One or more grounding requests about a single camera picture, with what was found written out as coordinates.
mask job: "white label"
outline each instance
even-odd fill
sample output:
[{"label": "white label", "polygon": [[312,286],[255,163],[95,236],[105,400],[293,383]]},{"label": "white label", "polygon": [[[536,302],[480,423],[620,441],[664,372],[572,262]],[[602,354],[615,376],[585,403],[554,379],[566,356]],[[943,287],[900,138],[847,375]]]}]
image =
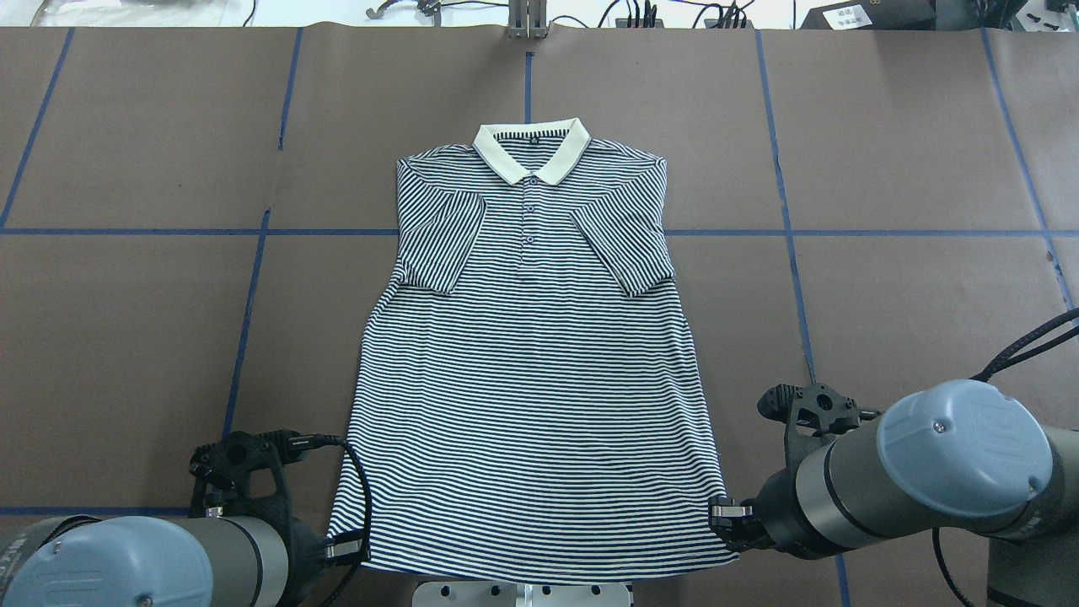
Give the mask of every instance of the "white label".
[{"label": "white label", "polygon": [[833,9],[824,11],[822,14],[832,29],[855,29],[856,27],[873,25],[861,4]]}]

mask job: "metal clamp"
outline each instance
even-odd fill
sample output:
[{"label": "metal clamp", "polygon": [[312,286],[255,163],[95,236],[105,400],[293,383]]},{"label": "metal clamp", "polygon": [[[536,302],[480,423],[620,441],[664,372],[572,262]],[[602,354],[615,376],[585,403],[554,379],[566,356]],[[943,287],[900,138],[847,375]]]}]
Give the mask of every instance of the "metal clamp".
[{"label": "metal clamp", "polygon": [[509,0],[509,37],[547,38],[547,0]]}]

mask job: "striped sleeve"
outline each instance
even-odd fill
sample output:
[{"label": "striped sleeve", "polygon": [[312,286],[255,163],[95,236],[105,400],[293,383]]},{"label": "striped sleeve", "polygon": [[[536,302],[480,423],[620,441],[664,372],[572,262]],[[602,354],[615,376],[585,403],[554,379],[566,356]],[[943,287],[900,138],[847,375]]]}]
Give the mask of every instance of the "striped sleeve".
[{"label": "striped sleeve", "polygon": [[666,189],[667,164],[660,158],[629,182],[573,211],[577,229],[626,296],[674,277],[664,238]]},{"label": "striped sleeve", "polygon": [[483,222],[483,198],[434,188],[402,160],[397,165],[397,257],[405,284],[453,292]]}]

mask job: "white collar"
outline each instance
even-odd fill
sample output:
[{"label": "white collar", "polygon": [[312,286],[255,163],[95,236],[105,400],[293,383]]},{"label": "white collar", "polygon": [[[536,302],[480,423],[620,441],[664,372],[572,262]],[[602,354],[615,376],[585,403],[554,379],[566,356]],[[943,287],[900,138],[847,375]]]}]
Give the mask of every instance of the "white collar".
[{"label": "white collar", "polygon": [[[566,130],[566,134],[555,155],[550,156],[547,164],[544,164],[535,173],[521,166],[494,138],[495,135],[504,133],[530,135],[545,130]],[[581,123],[579,119],[571,118],[570,120],[535,124],[484,124],[479,127],[473,147],[479,152],[483,162],[509,184],[534,174],[544,182],[557,185],[577,165],[577,161],[581,160],[581,154],[584,153],[589,141],[591,141],[591,136],[588,135],[585,125]]]}]

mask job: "metal bracket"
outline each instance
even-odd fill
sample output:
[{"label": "metal bracket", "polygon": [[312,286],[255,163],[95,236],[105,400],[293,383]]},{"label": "metal bracket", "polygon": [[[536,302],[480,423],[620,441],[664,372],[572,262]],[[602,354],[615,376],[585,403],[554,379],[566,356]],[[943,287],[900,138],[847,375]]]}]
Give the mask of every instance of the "metal bracket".
[{"label": "metal bracket", "polygon": [[625,584],[537,585],[498,582],[426,582],[412,607],[632,607]]},{"label": "metal bracket", "polygon": [[547,38],[547,0],[509,0],[509,37]]}]

